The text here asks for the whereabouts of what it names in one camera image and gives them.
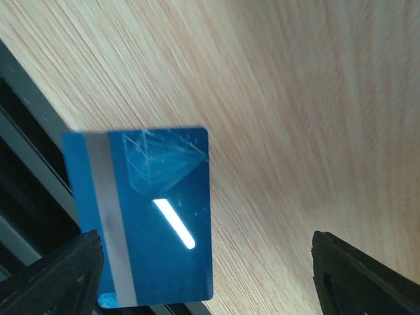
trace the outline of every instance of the card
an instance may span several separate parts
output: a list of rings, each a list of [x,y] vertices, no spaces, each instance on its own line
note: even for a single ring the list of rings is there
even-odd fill
[[[99,305],[211,299],[207,131],[69,132],[62,147],[79,225],[102,241]]]

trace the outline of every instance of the wooden table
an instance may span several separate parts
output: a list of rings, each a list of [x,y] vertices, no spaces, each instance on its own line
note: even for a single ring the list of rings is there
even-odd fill
[[[72,129],[208,128],[213,314],[319,314],[315,230],[420,282],[420,2],[392,2],[2,0],[0,37]]]

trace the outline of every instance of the wood grain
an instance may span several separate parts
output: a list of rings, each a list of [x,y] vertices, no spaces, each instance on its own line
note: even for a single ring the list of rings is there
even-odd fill
[[[319,314],[315,230],[420,282],[419,21],[418,1],[0,2],[71,128],[208,128],[213,314]]]

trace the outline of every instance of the gray stripe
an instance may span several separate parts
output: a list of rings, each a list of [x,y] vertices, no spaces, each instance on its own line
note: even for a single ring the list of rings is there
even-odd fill
[[[85,140],[118,304],[120,307],[137,306],[110,141],[103,133],[87,133]]]

